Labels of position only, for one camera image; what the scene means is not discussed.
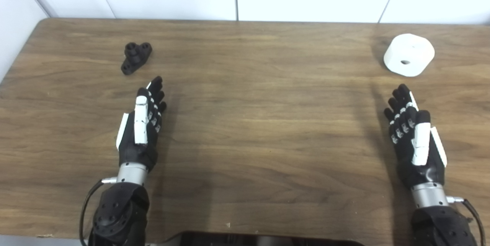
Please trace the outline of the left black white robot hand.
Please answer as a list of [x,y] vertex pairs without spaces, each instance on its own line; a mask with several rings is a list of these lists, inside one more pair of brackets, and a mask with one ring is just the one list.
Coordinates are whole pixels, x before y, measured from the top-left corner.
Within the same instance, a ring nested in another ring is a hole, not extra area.
[[167,108],[164,97],[159,75],[138,89],[134,109],[123,114],[116,138],[120,166],[139,163],[151,171],[156,165],[162,115]]

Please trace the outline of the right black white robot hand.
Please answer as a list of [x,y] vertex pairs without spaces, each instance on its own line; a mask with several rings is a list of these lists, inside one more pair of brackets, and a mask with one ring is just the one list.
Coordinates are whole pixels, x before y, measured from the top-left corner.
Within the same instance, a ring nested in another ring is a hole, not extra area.
[[448,158],[431,114],[421,110],[412,91],[399,85],[384,114],[397,157],[397,175],[406,188],[424,183],[444,185]]

